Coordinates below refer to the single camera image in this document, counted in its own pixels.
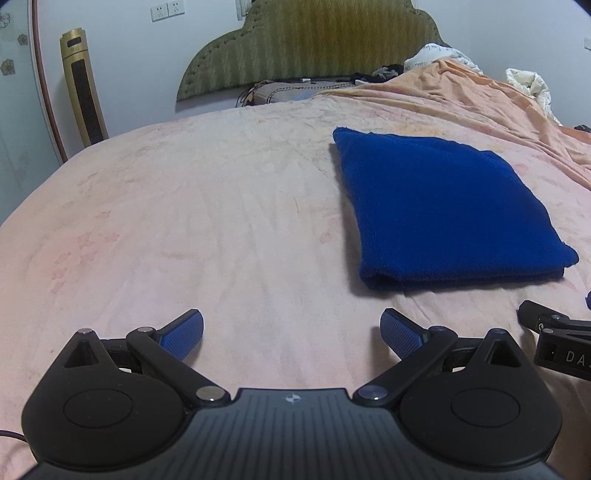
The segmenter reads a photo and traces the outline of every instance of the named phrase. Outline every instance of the white cloth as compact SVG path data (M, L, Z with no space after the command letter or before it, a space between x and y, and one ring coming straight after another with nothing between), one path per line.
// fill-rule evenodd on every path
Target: white cloth
M526 70L506 69L506 81L512 87L518 89L530 98L533 98L536 103L544 111L546 118L556 125L562 124L554 116L551 109L552 97L550 96L550 89L546 85L544 79L536 72L528 72Z
M469 69L474 70L476 73L482 74L482 70L478 68L478 65L466 57L461 51L451 47L442 47L436 43L428 43L413 58L406 60L404 62L404 71L407 72L413 68L422 67L443 57L450 57L464 64Z

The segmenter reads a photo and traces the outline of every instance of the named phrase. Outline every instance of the orange blanket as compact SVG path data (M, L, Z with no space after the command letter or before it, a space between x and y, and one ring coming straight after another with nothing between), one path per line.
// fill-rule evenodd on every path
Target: orange blanket
M424 113L534 148L547 154L571 179L591 190L591 135L554 126L537 103L511 85L480 75L450 59L439 59L389 82L324 94L350 96Z

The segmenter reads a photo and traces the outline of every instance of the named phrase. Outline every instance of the door frame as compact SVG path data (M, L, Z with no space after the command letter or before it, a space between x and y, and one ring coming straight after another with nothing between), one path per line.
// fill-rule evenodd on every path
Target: door frame
M32 37L32 41L29 42L29 46L31 48L31 55L34 59L33 71L35 72L35 82L37 83L37 91L39 94L39 99L41 100L41 110L45 116L53 147L58 158L61 159L61 163L64 164L68 161L68 156L66 154L66 150L64 149L64 144L61 141L60 132L57 129L56 117L54 116L53 108L51 107L51 100L49 97L49 91L47 89L47 82L45 80L45 70L43 70L43 60L41 58L38 0L29 0L28 9L29 32Z

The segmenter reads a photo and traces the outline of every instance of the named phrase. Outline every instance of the blue gripper pad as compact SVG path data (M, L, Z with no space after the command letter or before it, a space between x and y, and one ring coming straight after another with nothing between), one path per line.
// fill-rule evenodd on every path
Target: blue gripper pad
M428 331L394 309L386 309L380 318L382 339L403 360L428 340Z
M189 310L157 334L160 346L182 361L203 337L203 316L198 310Z

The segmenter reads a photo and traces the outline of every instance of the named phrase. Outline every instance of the gold tower fan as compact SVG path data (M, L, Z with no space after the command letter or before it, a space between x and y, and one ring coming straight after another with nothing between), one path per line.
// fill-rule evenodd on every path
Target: gold tower fan
M109 138L92 76L86 33L75 28L60 39L61 59L74 117L85 148Z

